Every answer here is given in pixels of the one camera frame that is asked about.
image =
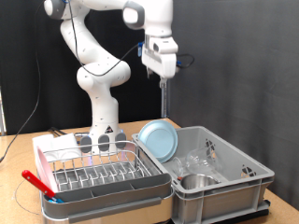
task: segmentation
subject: cable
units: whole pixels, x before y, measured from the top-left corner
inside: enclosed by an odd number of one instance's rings
[[[75,38],[75,48],[76,48],[76,56],[77,56],[77,59],[78,59],[78,62],[81,64],[81,66],[84,68],[84,70],[88,73],[90,73],[91,75],[95,76],[95,77],[102,77],[104,75],[106,75],[108,72],[110,72],[113,68],[115,68],[133,49],[137,48],[138,47],[138,44],[137,45],[134,45],[131,49],[129,49],[129,51],[127,51],[123,56],[122,58],[120,58],[120,60],[114,64],[110,69],[108,69],[104,74],[102,75],[97,75],[95,73],[92,73],[91,71],[87,70],[87,68],[85,68],[85,65],[81,62],[80,58],[78,57],[78,42],[77,42],[77,36],[76,36],[76,31],[75,31],[75,25],[74,25],[74,17],[73,17],[73,11],[72,11],[72,7],[71,7],[71,4],[70,4],[70,0],[68,0],[68,5],[69,5],[69,12],[71,14],[71,21],[72,21],[72,26],[73,26],[73,31],[74,31],[74,38]]]
[[[67,133],[64,133],[63,131],[61,131],[61,130],[55,128],[55,127],[51,127],[50,130],[53,130],[53,131],[55,131],[55,132],[58,132],[58,133],[60,133],[60,134],[62,134],[62,135],[67,134]]]
[[[190,62],[190,63],[187,63],[186,65],[178,64],[177,67],[179,67],[179,68],[188,68],[188,67],[190,67],[190,66],[194,63],[194,61],[195,61],[195,58],[194,58],[191,54],[178,54],[177,57],[191,57],[191,58],[192,58],[191,62]]]
[[[44,4],[44,2],[41,2],[40,5],[38,6],[37,10],[36,10],[36,14],[35,14],[35,42],[36,42],[36,65],[37,65],[37,71],[38,71],[38,94],[37,94],[37,100],[36,100],[36,106],[35,109],[32,111],[31,115],[29,116],[29,118],[24,122],[24,124],[21,126],[21,128],[19,129],[19,131],[17,132],[17,134],[14,136],[14,138],[12,139],[12,141],[9,143],[7,150],[4,154],[4,156],[0,159],[0,163],[3,161],[3,159],[6,157],[7,152],[11,146],[11,144],[16,140],[16,138],[18,137],[19,133],[21,132],[21,130],[25,127],[25,125],[28,123],[29,119],[34,115],[34,113],[36,112],[37,106],[39,104],[39,98],[40,98],[40,69],[39,69],[39,62],[38,62],[38,58],[37,58],[37,41],[36,41],[36,15],[37,12],[39,11],[40,7]]]
[[[39,216],[40,214],[29,211],[28,209],[26,209],[26,208],[24,208],[23,206],[21,206],[21,204],[18,202],[17,192],[18,192],[18,189],[19,189],[20,185],[21,185],[24,181],[25,181],[25,180],[23,180],[23,181],[19,184],[19,186],[16,188],[16,191],[15,191],[15,199],[16,199],[16,202],[17,202],[17,204],[19,205],[19,207],[21,207],[23,210],[25,210],[25,211],[27,211],[27,212],[29,212],[29,213],[32,213],[32,214],[35,214],[35,215]]]

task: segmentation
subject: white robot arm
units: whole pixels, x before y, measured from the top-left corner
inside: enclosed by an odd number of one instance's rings
[[[64,20],[61,25],[64,40],[75,56],[85,64],[78,70],[77,79],[79,86],[89,94],[92,101],[92,143],[97,144],[102,134],[107,134],[109,141],[114,142],[121,130],[118,102],[111,96],[109,89],[126,82],[131,71],[126,62],[120,62],[99,45],[86,28],[84,19],[90,9],[121,9],[123,20],[129,28],[145,30],[142,63],[148,67],[148,72],[153,71],[167,79],[175,75],[177,65],[178,45],[171,37],[173,1],[46,0],[44,7],[51,18]],[[114,150],[115,147],[110,146],[110,151]],[[93,153],[98,153],[97,147],[93,148]]]

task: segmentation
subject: wooden table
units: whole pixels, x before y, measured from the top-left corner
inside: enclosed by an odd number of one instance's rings
[[[175,128],[179,128],[176,123],[170,119],[169,121]],[[133,133],[139,133],[141,128],[150,122],[138,121],[132,123],[120,124],[124,129],[128,138],[131,138]],[[87,132],[89,128],[79,128],[64,130],[66,133]],[[15,191],[19,184],[23,181],[21,172],[30,170],[36,175],[36,165],[32,138],[47,133],[27,133],[18,136],[16,141],[10,147],[7,157],[0,164],[0,223],[9,224],[41,224],[41,215],[31,214],[18,206],[15,199]],[[12,140],[13,135],[0,137],[0,154],[4,154],[8,144]],[[28,182],[21,184],[17,193],[18,202],[29,211],[40,214],[40,202],[38,190]],[[285,203],[278,196],[267,190],[264,198],[271,202],[270,214],[267,217],[258,217],[242,224],[277,224],[299,223],[299,212]]]

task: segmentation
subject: clear glass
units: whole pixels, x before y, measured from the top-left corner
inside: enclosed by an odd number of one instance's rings
[[[189,173],[198,175],[218,169],[218,159],[211,147],[202,147],[190,151],[186,158],[175,157],[172,160],[172,170],[177,176],[184,176],[186,169]]]

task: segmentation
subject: metal bowl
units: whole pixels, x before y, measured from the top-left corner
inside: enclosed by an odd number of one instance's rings
[[[198,189],[219,183],[220,181],[209,175],[186,175],[180,181],[180,185],[185,189]]]

